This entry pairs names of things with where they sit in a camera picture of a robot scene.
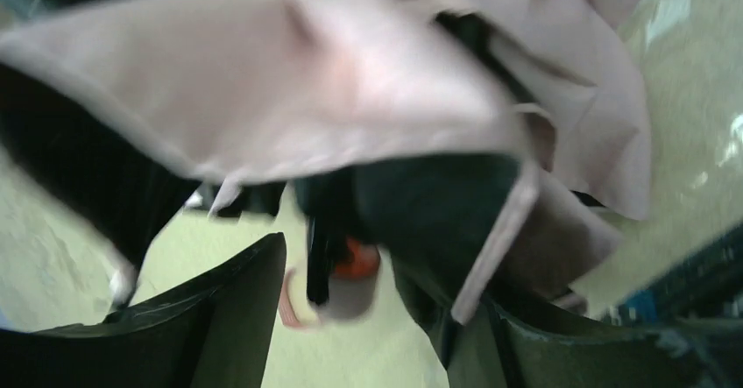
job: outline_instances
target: pink fabric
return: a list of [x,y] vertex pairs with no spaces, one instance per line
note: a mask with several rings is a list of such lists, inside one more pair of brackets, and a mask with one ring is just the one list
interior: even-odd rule
[[504,272],[546,296],[603,260],[619,235],[569,189],[644,216],[650,147],[640,74],[596,12],[616,21],[607,4],[456,0],[490,20],[492,50],[538,106],[513,105],[429,25],[453,1],[115,0],[6,32],[0,62],[190,178],[512,154],[520,177],[455,303],[464,323],[504,257]]

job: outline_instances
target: cloth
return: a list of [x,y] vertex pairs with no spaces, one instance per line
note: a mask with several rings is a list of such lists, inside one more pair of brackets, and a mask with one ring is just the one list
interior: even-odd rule
[[[591,74],[569,67],[557,71],[569,71],[561,77],[585,84],[587,78],[603,78],[604,70],[612,70],[613,84],[622,89],[609,99],[622,109],[588,103],[570,107],[580,115],[561,116],[543,106],[514,104],[468,53],[428,26],[429,16],[421,21],[419,11],[411,14],[412,6],[400,4],[405,0],[116,0],[5,33],[0,37],[0,61],[77,101],[141,152],[186,179],[250,185],[435,153],[489,152],[515,159],[519,171],[452,307],[455,319],[466,322],[525,224],[534,238],[519,244],[534,247],[524,252],[544,250],[544,240],[571,236],[576,229],[598,235],[571,252],[555,254],[560,264],[574,262],[570,254],[576,250],[580,257],[603,258],[618,242],[615,232],[582,209],[569,182],[566,187],[563,167],[558,166],[566,164],[562,153],[571,152],[565,147],[575,146],[561,142],[579,139],[585,144],[573,153],[580,158],[579,171],[590,169],[583,167],[584,160],[619,162],[602,163],[602,182],[615,180],[604,172],[621,169],[627,158],[649,159],[649,153],[643,156],[649,144],[644,125],[625,126],[644,106],[641,101],[639,108],[619,102],[627,102],[627,94],[641,97],[639,74],[611,28],[585,1],[576,5],[577,0],[557,0],[563,2],[557,4],[563,15],[576,11],[585,16],[568,16],[575,22],[554,30],[547,26],[562,22],[552,13],[541,29],[539,22],[529,21],[541,18],[539,12],[516,10],[532,7],[526,4],[532,0],[514,1],[518,4],[511,4],[506,17],[521,19],[517,25],[524,27],[503,28],[509,36],[520,37],[528,30],[527,35],[552,34],[555,40],[550,42],[558,42],[577,39],[567,31],[584,31],[584,44],[604,48],[613,58],[586,61],[593,67]],[[485,17],[495,23],[496,17]],[[605,33],[591,33],[602,30],[601,25]],[[503,42],[491,39],[492,50],[498,53]],[[530,53],[550,46],[545,41],[520,43]],[[565,61],[580,70],[579,60],[598,61],[577,56],[580,53],[567,56],[569,52],[540,63],[555,67]],[[522,59],[508,57],[517,53],[502,53],[500,58],[527,84],[520,77]],[[591,91],[571,86],[576,91],[570,94],[589,95],[585,101],[603,94],[595,83],[585,87]],[[534,92],[539,89],[530,90],[543,103]],[[552,118],[557,130],[551,156],[554,174],[540,172],[522,112]],[[578,122],[581,130],[588,129],[585,118],[592,118],[589,123],[594,125],[613,120],[601,144],[589,144],[593,140],[581,138],[581,132],[564,135],[563,130],[573,130],[566,124]],[[583,159],[586,152],[590,156]],[[612,191],[623,194],[622,188],[642,187],[646,170],[637,167],[634,176],[639,179],[619,180],[622,186]],[[601,191],[585,192],[619,209],[619,204],[602,200]]]

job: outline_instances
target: floor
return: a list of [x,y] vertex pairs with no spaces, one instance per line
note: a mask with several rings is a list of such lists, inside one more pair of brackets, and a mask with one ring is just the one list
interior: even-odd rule
[[[654,127],[653,216],[615,216],[626,241],[576,282],[597,312],[743,217],[741,0],[644,0],[622,36],[647,80]],[[19,330],[97,322],[110,302],[106,243],[0,159],[0,325]],[[138,299],[217,265],[269,231],[302,259],[304,225],[290,198],[271,223],[178,215],[154,244]],[[426,338],[384,269],[379,298],[354,325],[298,333],[276,326],[264,387],[445,387]]]

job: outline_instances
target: orange object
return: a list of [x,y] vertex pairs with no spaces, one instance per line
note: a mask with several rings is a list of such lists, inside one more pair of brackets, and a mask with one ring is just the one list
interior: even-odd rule
[[382,260],[377,247],[362,245],[351,237],[346,238],[346,247],[350,258],[348,261],[336,264],[332,277],[351,280],[366,279],[379,272],[379,264]]

